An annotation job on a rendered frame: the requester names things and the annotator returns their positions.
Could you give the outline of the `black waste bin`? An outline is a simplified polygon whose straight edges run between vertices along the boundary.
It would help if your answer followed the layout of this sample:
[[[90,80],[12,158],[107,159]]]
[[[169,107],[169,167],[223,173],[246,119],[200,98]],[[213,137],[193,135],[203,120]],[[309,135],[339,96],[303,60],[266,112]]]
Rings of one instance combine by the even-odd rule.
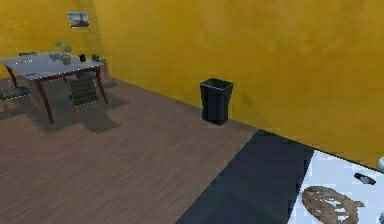
[[[200,83],[202,119],[221,126],[228,120],[228,107],[234,83],[210,78]]]

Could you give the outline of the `dark counter with white top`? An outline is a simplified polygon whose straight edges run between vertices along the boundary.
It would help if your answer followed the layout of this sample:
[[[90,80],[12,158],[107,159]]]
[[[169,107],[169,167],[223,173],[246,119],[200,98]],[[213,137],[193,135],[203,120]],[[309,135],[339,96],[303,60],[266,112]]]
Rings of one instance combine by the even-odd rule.
[[[355,173],[369,176],[363,184]],[[259,130],[175,224],[323,224],[304,207],[309,186],[329,187],[364,207],[358,224],[384,224],[384,172]]]

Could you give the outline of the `green house plant in pot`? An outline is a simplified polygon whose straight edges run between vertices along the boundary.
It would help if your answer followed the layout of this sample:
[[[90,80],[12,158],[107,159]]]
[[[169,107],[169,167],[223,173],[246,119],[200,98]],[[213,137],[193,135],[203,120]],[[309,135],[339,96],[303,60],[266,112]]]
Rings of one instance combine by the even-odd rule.
[[[64,65],[71,63],[72,41],[55,41],[55,46],[59,48],[59,59]]]

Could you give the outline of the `grey table with red legs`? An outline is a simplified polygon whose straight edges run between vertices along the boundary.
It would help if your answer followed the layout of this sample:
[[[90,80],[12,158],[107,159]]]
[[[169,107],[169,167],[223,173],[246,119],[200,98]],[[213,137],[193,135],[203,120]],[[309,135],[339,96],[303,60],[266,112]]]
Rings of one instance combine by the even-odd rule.
[[[53,123],[51,107],[42,86],[43,82],[93,71],[96,73],[97,85],[104,102],[108,103],[100,76],[101,63],[92,60],[81,62],[78,56],[71,56],[70,59],[71,62],[65,65],[61,60],[52,60],[48,53],[39,53],[36,55],[4,58],[0,59],[0,62],[7,69],[15,87],[18,86],[18,83],[14,73],[34,82],[44,102],[49,121]]]

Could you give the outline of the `brown wooden slotted utensil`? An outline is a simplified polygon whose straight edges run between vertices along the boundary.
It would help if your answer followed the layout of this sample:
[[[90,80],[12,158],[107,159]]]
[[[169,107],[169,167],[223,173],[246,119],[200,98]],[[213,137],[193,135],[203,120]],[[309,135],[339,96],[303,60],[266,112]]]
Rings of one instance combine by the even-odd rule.
[[[323,224],[358,224],[358,209],[365,206],[336,190],[309,186],[302,193],[305,209]]]

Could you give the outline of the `small black utensil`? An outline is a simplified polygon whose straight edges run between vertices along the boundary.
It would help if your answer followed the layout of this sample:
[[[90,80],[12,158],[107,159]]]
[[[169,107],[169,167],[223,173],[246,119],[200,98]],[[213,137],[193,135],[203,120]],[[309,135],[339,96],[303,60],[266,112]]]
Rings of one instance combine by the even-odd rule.
[[[363,184],[370,184],[370,185],[376,184],[376,181],[373,178],[363,175],[361,173],[355,173],[354,177],[358,179],[360,182],[362,182]]]

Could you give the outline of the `framed wall picture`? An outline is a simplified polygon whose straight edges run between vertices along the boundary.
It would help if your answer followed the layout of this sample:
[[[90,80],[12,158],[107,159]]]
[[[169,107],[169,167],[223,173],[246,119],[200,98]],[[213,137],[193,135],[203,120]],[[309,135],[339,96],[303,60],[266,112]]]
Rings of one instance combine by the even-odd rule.
[[[68,12],[67,16],[71,28],[86,28],[90,26],[86,12]]]

